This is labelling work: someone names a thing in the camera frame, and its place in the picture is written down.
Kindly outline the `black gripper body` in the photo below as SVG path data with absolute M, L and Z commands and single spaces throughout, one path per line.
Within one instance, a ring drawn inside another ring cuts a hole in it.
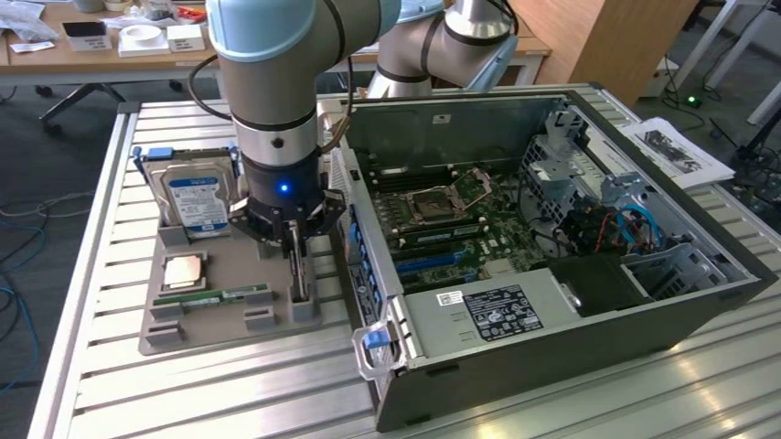
M 319 155 L 288 166 L 270 166 L 242 155 L 248 182 L 248 215 L 259 224 L 306 221 L 323 199 Z

